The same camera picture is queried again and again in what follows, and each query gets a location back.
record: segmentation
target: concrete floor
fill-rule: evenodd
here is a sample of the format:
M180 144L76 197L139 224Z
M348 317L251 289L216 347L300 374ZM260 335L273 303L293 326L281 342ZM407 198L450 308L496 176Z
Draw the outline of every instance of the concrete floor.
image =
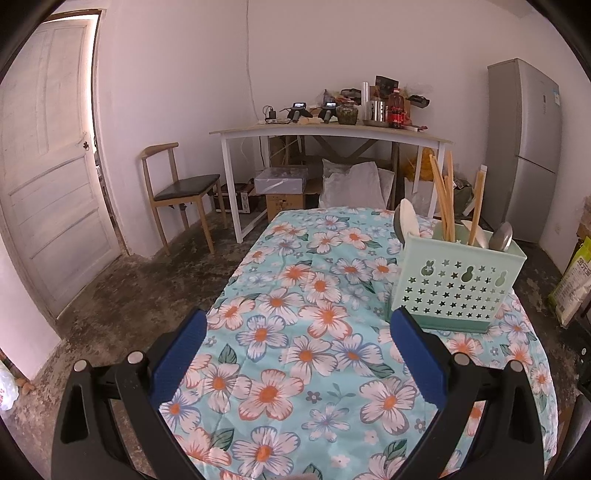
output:
M58 333L65 340L36 379L36 392L17 401L7 422L43 477L49 478L55 419L73 363L80 358L92 365L118 362L173 330L192 306L207 310L265 227L259 225L237 245L233 230L223 230L217 220L210 216L215 256L208 253L201 230L193 228L175 242L170 257L159 255L150 262L120 257L60 316ZM562 411L574 403L578 357L545 303L560 273L538 247L524 245L523 250L528 259L515 290L548 354ZM122 406L116 403L115 411L134 465L150 474Z

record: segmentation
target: glass jar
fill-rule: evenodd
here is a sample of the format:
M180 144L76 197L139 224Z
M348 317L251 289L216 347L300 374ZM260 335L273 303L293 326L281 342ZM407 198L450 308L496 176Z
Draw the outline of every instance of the glass jar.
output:
M359 110L354 104L339 105L336 108L336 118L341 125L355 125L357 124L357 116Z

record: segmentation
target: table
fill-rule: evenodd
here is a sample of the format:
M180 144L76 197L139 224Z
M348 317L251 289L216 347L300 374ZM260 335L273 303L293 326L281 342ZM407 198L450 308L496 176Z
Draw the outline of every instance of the table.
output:
M160 406L205 478L389 479L415 447L436 408L389 333L401 252L392 220L388 210L288 210L247 253L207 314L207 338L183 383ZM419 218L421 235L434 222ZM548 461L556 393L515 294L485 334L429 331L479 365L523 363ZM482 410L474 405L446 473L462 464ZM396 452L387 463L385 450Z
M232 220L234 224L234 231L236 233L236 242L242 243L242 239L254 226L264 218L266 211L260 213L255 219L249 223L244 229L240 224L238 215L238 205L236 203L236 192L234 189L234 175L232 171L232 159L230 157L230 149L228 148L228 140L232 138L249 138L261 137L262 142L262 156L265 167L269 167L269 137L279 135L314 135L314 136L328 136L328 137L355 137L366 138L368 140L385 140L389 142L404 143L409 145L416 145L418 147L417 168L415 172L415 179L413 190L416 191L418 179L421 172L421 158L423 156L423 148L432 148L437 151L437 165L439 170L443 168L443 160L445 156L446 144L451 144L450 140L433 137L422 132L413 132L409 130L398 130L393 128L381 127L367 127L362 124L357 125L339 125L331 124L258 124L246 128L235 128L230 130L220 130L210 132L210 135L219 134L222 140L222 155L224 170L226 172L226 183L228 184L228 193L230 195L230 209L232 211ZM433 217L435 213L435 205L437 202L437 192L433 188L431 194L431 202L428 210L428 217Z

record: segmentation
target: refrigerator door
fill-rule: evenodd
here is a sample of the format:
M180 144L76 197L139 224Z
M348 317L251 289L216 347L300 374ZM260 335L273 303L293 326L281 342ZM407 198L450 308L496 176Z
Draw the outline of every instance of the refrigerator door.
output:
M513 227L513 238L540 241L552 196L556 174L535 163L517 158L517 172L505 220Z
M522 95L521 144L517 156L558 171L562 112L558 85L529 63L517 59Z

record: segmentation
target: blue gripper pad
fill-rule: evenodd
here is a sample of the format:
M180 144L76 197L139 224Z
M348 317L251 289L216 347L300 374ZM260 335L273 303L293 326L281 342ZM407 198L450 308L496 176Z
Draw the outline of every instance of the blue gripper pad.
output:
M207 316L196 310L177 332L162 360L152 372L150 404L158 410L161 403L170 401L183 381L183 377L207 333Z
M447 401L447 378L421 338L422 330L402 307L392 312L390 335L407 364L423 398L441 410Z

